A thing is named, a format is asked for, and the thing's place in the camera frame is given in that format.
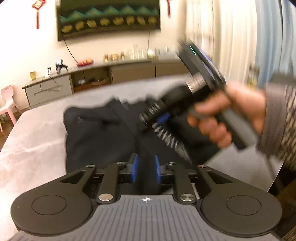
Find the person's right hand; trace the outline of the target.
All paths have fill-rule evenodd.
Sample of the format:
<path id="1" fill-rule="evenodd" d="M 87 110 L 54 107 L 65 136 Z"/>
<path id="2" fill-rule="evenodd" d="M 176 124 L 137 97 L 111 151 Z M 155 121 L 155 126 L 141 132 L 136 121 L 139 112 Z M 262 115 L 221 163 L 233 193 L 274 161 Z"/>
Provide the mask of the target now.
<path id="1" fill-rule="evenodd" d="M 266 92 L 262 89 L 227 86 L 224 90 L 218 90 L 203 102 L 194 105 L 194 110 L 198 114 L 206 116 L 204 119 L 189 114 L 187 120 L 191 127 L 198 127 L 202 135 L 207 136 L 222 149 L 231 144 L 232 135 L 214 116 L 228 108 L 244 114 L 258 136 L 262 136 L 266 116 Z"/>

